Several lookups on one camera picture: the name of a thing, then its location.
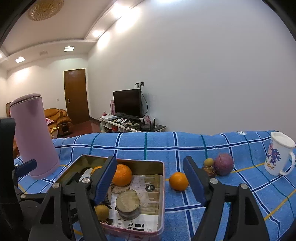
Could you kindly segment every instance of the white mug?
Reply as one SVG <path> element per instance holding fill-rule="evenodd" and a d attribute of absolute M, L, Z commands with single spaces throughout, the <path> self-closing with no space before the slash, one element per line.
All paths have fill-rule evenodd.
<path fill-rule="evenodd" d="M 295 146 L 295 142 L 290 137 L 281 132 L 273 131 L 264 163 L 266 171 L 274 176 L 289 174 L 295 165 L 295 155 L 293 153 Z M 292 158 L 291 169 L 288 172 L 284 172 L 283 168 L 286 166 L 290 156 Z"/>

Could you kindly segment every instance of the tv stand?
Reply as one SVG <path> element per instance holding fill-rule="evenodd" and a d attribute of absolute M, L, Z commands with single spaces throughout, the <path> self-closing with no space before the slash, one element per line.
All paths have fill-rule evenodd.
<path fill-rule="evenodd" d="M 108 132 L 144 132 L 136 129 L 135 127 L 129 127 L 125 125 L 121 125 L 120 123 L 115 123 L 110 120 L 104 120 L 103 118 L 98 118 L 100 121 L 100 129 L 102 133 Z M 150 132 L 162 132 L 165 131 L 166 126 L 156 125 L 155 128 L 152 129 Z"/>

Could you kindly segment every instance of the mug handle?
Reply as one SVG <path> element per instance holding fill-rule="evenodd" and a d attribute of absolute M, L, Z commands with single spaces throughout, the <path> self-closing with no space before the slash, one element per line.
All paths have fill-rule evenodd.
<path fill-rule="evenodd" d="M 291 165 L 291 169 L 288 171 L 288 172 L 284 172 L 283 170 L 281 170 L 279 173 L 283 176 L 289 174 L 293 168 L 294 168 L 294 165 L 295 165 L 295 155 L 292 151 L 289 152 L 290 156 L 292 157 L 292 165 Z"/>

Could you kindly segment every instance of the brown leather sofa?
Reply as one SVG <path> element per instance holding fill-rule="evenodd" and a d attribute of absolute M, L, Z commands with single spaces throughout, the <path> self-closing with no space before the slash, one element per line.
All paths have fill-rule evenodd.
<path fill-rule="evenodd" d="M 53 127 L 59 128 L 59 135 L 68 135 L 73 132 L 73 124 L 70 117 L 67 115 L 67 111 L 59 110 L 56 108 L 50 108 L 44 110 L 46 118 L 53 120 L 48 128 L 52 129 Z"/>

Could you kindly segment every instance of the red tiled floor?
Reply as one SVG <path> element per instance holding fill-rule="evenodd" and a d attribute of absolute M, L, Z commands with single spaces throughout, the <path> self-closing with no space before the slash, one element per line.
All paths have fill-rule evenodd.
<path fill-rule="evenodd" d="M 64 137 L 76 137 L 89 133 L 100 133 L 100 125 L 98 122 L 93 120 L 89 120 L 80 124 L 74 125 L 74 131 L 72 134 L 64 136 Z"/>

